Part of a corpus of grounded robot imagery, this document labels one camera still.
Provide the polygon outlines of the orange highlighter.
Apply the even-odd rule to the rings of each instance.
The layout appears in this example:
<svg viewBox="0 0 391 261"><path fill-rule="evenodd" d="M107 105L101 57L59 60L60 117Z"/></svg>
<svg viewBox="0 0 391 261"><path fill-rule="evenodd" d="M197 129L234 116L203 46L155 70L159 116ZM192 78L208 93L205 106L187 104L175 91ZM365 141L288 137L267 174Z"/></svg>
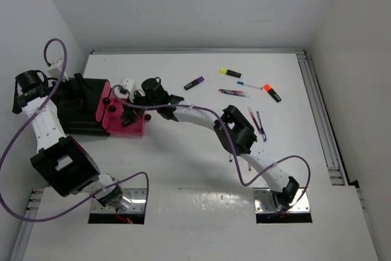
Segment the orange highlighter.
<svg viewBox="0 0 391 261"><path fill-rule="evenodd" d="M269 85L269 84L265 84L263 86L263 88L265 89L265 91L273 98L273 100L277 103L281 102L282 99L280 98L280 96L277 94L277 92Z"/></svg>

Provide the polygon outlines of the yellow highlighter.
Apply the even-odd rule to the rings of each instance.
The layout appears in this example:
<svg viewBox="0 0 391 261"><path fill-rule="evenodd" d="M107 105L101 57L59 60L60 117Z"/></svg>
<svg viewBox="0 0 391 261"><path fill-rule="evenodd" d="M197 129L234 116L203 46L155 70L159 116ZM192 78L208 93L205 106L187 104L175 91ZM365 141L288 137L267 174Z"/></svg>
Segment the yellow highlighter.
<svg viewBox="0 0 391 261"><path fill-rule="evenodd" d="M240 78L241 77L241 73L238 73L236 71L233 71L233 70L230 70L230 69L227 69L227 68L220 68L219 73L221 73L223 75L232 76L232 77L235 77L235 78Z"/></svg>

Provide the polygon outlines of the purple highlighter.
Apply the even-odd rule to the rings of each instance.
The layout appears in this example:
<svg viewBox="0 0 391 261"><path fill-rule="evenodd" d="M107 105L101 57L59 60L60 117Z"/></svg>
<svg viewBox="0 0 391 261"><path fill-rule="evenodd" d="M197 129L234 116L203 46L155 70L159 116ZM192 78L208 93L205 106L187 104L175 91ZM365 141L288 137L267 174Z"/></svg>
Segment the purple highlighter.
<svg viewBox="0 0 391 261"><path fill-rule="evenodd" d="M197 79L195 79L195 80L191 81L190 83L188 83L187 85L185 85L183 88L184 88L184 90L192 89L193 87L202 83L203 81L204 81L204 77L200 76Z"/></svg>

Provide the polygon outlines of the blue cap white marker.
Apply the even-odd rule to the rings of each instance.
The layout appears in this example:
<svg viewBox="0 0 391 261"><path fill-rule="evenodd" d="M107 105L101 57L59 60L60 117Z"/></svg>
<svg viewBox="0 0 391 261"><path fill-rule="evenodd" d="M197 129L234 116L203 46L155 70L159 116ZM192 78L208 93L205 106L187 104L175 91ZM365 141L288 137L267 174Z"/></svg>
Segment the blue cap white marker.
<svg viewBox="0 0 391 261"><path fill-rule="evenodd" d="M241 86L250 87L250 88L253 88L253 89L258 89L258 90L262 90L263 89L263 87L251 85L251 84L245 83L243 81L237 81L236 83L241 85Z"/></svg>

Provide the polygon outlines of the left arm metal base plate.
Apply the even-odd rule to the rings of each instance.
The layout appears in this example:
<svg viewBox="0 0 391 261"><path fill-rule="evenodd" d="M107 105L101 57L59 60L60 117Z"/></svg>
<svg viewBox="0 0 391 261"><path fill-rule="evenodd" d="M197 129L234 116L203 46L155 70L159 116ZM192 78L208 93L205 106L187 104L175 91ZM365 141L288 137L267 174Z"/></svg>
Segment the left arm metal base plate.
<svg viewBox="0 0 391 261"><path fill-rule="evenodd" d="M121 214L140 214L145 212L147 190L125 188L119 200L114 206L102 206L96 199L92 200L90 212L93 214L114 215L116 211Z"/></svg>

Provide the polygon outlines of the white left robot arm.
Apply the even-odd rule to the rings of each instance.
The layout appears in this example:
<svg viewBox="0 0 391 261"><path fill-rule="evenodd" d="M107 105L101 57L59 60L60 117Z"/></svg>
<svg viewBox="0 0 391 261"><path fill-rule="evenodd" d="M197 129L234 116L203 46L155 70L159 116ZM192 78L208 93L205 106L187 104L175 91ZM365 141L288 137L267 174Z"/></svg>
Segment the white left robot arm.
<svg viewBox="0 0 391 261"><path fill-rule="evenodd" d="M102 207L127 211L133 200L115 185L114 177L101 173L73 134L108 135L104 115L115 111L109 81L84 79L80 74L47 77L40 70L16 76L12 111L30 120L37 140L33 168L62 197L87 193Z"/></svg>

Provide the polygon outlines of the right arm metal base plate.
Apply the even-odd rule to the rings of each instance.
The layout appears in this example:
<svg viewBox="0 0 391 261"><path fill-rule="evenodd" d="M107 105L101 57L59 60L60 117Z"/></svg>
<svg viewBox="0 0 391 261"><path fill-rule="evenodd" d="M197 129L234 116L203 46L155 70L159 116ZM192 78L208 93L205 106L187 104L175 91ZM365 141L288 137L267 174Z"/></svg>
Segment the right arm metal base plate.
<svg viewBox="0 0 391 261"><path fill-rule="evenodd" d="M254 205L256 214L272 214L281 212L288 207L288 213L309 213L310 204L307 193L299 188L291 202L278 197L269 188L253 189Z"/></svg>

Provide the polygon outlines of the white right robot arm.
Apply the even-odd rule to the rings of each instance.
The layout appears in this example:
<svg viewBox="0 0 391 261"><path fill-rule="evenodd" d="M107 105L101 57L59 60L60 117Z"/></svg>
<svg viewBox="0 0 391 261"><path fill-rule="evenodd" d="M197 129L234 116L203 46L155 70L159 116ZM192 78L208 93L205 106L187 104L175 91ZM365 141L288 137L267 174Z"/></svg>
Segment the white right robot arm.
<svg viewBox="0 0 391 261"><path fill-rule="evenodd" d="M168 93L159 78L146 79L142 83L142 93L132 100L122 101L122 104L130 109L156 111L166 120L191 123L213 131L224 150L233 157L240 184L248 187L258 178L263 178L278 214L285 213L301 199L297 194L299 182L281 169L278 161L265 155L254 127L236 106L228 105L216 111L192 104L184 97ZM257 171L249 182L244 181L238 166L240 158Z"/></svg>

